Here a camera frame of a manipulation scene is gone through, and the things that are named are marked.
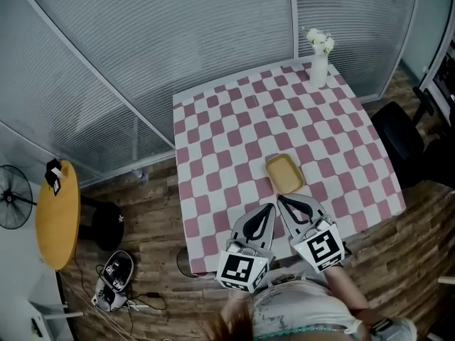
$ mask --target black chair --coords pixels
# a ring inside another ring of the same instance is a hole
[[[425,111],[434,114],[433,98],[428,91],[423,93],[417,87],[413,90],[420,99],[413,119],[396,102],[390,102],[371,121],[389,155],[401,188],[413,187],[422,180],[433,180],[455,188],[455,136],[449,133],[424,147],[415,125]]]
[[[114,251],[122,242],[124,218],[120,208],[113,202],[100,202],[80,196],[80,202],[95,208],[92,226],[79,225],[78,239],[92,240],[101,250]]]

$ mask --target white cable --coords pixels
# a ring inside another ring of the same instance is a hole
[[[108,315],[104,310],[102,310],[101,308],[98,308],[97,306],[94,306],[93,304],[90,304],[88,303],[80,294],[78,291],[76,291],[72,286],[71,284],[68,282],[68,280],[60,273],[60,275],[62,276],[63,280],[69,285],[69,287],[85,302],[85,304],[87,304],[89,307],[92,307],[94,308],[98,314],[100,315],[100,317],[102,317],[107,323],[113,323],[115,324],[115,326],[119,329],[120,332],[123,332],[126,336],[132,338],[133,340],[136,340],[134,337],[132,337],[129,332],[127,332],[121,325],[119,325],[110,315]],[[100,311],[103,312],[106,317],[109,318],[109,320],[106,320],[103,315],[100,314]]]
[[[123,336],[121,334],[121,332],[123,332],[126,336],[128,336],[129,338],[131,338],[133,341],[137,341],[136,338],[134,338],[133,336],[131,336],[122,326],[120,326],[117,322],[115,322],[115,320],[113,320],[106,312],[104,312],[103,310],[99,309],[98,307],[95,307],[93,304],[90,304],[88,303],[80,294],[78,291],[76,291],[73,286],[71,286],[71,284],[66,280],[66,278],[63,276],[63,274],[61,274],[61,272],[59,272],[59,274],[61,275],[62,279],[68,284],[68,286],[71,288],[71,290],[80,298],[84,301],[84,303],[86,305],[88,305],[89,307],[91,308],[94,308],[98,315],[107,323],[108,326],[110,326],[116,333],[118,333],[120,336],[122,336],[122,338],[126,341],[129,341],[125,336]],[[116,329],[110,321],[108,321],[101,313],[100,311],[102,311],[109,319],[112,323],[114,323],[116,325],[116,327],[118,327],[118,329]]]

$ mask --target white vase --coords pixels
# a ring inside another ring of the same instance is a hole
[[[314,54],[311,61],[310,85],[315,88],[323,87],[327,82],[328,53]]]

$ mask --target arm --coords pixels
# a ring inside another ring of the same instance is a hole
[[[367,326],[373,326],[385,317],[370,308],[367,299],[341,266],[332,266],[324,271],[332,294],[346,304],[349,311]]]

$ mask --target office chair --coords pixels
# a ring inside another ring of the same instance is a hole
[[[389,155],[401,188],[413,187],[422,180],[433,180],[455,188],[455,136],[449,132],[424,147],[415,126],[425,111],[431,116],[434,114],[433,98],[427,90],[422,92],[417,87],[412,90],[420,99],[419,109],[412,119],[396,102],[390,102],[373,115],[373,126]]]

